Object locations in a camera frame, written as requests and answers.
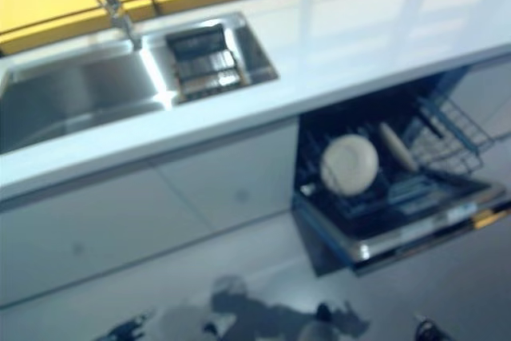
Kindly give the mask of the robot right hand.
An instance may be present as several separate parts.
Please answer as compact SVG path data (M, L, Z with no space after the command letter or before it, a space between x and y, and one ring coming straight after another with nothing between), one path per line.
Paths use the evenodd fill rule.
M414 331L415 341L440 341L443 335L433 320L420 314L415 314L414 318L418 324Z

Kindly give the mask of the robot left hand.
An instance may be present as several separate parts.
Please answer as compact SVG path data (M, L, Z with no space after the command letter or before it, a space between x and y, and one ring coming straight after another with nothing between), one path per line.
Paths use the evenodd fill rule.
M134 315L123 323L115 325L106 333L106 340L134 341L145 336L145 325L156 314L155 309L148 309Z

